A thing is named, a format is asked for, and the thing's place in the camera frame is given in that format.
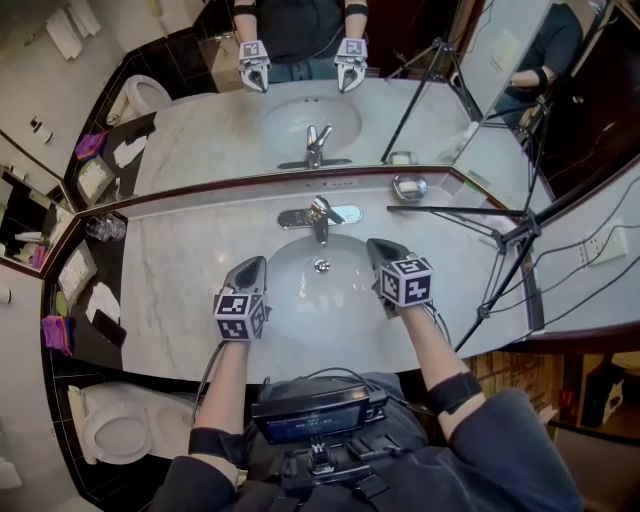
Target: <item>faucet handle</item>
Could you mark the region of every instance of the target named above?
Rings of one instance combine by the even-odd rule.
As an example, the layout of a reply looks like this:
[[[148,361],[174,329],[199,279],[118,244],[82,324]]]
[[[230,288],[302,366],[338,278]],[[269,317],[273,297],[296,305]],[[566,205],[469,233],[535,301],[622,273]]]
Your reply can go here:
[[[307,128],[307,147],[314,144],[317,138],[318,138],[318,130],[314,125],[310,124],[309,128]]]
[[[338,214],[324,197],[318,195],[311,203],[311,211],[316,216],[324,216],[331,219],[336,224],[343,224],[344,219]]]

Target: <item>black wrist strap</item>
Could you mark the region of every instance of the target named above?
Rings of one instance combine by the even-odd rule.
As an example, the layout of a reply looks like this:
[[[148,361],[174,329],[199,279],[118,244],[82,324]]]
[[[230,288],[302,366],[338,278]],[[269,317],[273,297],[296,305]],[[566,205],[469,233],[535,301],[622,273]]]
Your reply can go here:
[[[369,7],[362,4],[349,4],[344,10],[344,17],[351,16],[352,14],[364,14],[369,16]]]
[[[443,411],[453,414],[469,398],[480,393],[482,387],[473,373],[458,373],[429,391],[429,409],[436,416]]]
[[[540,87],[546,88],[547,84],[549,83],[549,77],[544,72],[544,69],[535,68],[535,69],[532,69],[531,71],[533,71],[536,75],[538,75],[538,80],[540,80]]]
[[[244,453],[242,434],[229,434],[217,428],[198,427],[189,435],[189,455],[213,455],[240,469]]]
[[[242,14],[248,14],[249,16],[257,16],[258,10],[256,4],[251,5],[234,5],[233,17],[240,16]]]

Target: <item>sink drain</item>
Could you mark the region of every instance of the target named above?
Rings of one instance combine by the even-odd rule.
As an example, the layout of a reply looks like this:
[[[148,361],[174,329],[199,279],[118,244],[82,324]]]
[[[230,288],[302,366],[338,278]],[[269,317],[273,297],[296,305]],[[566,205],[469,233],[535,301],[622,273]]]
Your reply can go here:
[[[331,270],[331,263],[327,260],[318,260],[313,264],[318,274],[326,274]]]

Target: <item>soap dish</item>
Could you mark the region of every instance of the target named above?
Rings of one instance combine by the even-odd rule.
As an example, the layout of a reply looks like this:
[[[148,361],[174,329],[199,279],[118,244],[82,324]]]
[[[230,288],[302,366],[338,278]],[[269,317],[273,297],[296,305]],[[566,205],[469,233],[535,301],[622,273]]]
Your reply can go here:
[[[399,174],[393,178],[393,190],[401,201],[420,201],[427,193],[427,181],[422,176]]]

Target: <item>glass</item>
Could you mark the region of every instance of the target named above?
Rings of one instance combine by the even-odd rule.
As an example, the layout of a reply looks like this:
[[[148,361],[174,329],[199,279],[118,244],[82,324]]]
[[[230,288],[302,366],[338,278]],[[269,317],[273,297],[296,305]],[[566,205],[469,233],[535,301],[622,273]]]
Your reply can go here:
[[[122,240],[124,235],[127,234],[127,224],[112,213],[107,213],[103,219],[109,226],[111,238],[116,241]]]
[[[86,231],[87,235],[92,236],[101,242],[106,242],[111,237],[111,227],[106,221],[99,219],[98,217],[91,217],[89,219]]]

